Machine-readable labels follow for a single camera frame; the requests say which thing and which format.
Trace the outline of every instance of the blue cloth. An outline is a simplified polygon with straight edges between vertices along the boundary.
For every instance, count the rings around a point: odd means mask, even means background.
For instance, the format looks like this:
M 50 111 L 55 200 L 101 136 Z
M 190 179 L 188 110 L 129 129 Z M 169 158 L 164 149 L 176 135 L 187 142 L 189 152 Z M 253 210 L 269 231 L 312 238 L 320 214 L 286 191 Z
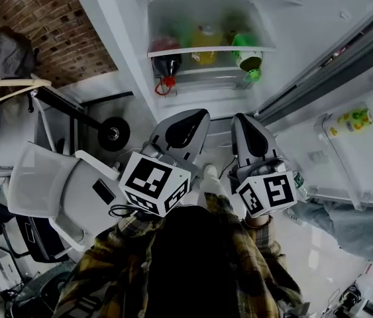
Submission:
M 352 205 L 323 201 L 291 207 L 295 216 L 332 235 L 345 251 L 373 262 L 373 208 L 357 211 Z

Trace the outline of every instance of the black pole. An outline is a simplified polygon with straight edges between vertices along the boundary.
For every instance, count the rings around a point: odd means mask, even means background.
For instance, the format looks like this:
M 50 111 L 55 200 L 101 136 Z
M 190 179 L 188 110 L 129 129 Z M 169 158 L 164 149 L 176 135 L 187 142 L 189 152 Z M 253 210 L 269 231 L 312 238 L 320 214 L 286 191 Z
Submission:
M 37 99 L 43 101 L 45 104 L 48 104 L 49 106 L 59 110 L 60 112 L 63 112 L 70 117 L 77 119 L 87 126 L 93 127 L 96 130 L 99 130 L 101 128 L 101 123 L 99 121 L 96 121 L 85 113 L 79 111 L 74 106 L 70 105 L 67 101 L 58 97 L 51 91 L 46 91 L 43 88 L 38 88 L 37 93 L 34 96 Z

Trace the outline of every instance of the brick wall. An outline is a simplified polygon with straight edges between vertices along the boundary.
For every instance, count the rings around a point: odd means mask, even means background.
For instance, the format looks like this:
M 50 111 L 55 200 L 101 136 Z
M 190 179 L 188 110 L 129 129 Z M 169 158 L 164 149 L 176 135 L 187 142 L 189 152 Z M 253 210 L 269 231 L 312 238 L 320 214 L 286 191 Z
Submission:
M 0 27 L 40 49 L 35 73 L 61 87 L 117 69 L 78 0 L 0 0 Z

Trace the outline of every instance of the wooden hanger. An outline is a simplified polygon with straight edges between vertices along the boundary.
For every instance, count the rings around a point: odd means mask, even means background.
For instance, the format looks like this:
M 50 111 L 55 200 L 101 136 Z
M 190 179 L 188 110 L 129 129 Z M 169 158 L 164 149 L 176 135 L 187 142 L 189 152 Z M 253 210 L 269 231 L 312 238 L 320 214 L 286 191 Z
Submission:
M 4 80 L 0 80 L 0 87 L 2 86 L 28 86 L 28 87 L 22 88 L 14 93 L 8 94 L 0 98 L 0 101 L 11 98 L 15 95 L 24 93 L 31 89 L 39 88 L 42 86 L 51 86 L 51 82 L 49 80 L 44 80 L 44 79 L 4 79 Z

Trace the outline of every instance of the white marker cube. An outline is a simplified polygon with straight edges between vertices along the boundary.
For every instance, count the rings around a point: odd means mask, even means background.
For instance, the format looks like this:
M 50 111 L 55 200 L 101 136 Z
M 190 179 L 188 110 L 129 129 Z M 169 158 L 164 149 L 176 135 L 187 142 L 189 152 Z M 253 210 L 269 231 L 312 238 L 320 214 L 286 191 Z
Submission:
M 130 204 L 165 217 L 189 191 L 190 183 L 189 171 L 133 152 L 119 186 Z
M 237 188 L 252 218 L 275 213 L 297 203 L 291 171 L 248 177 Z

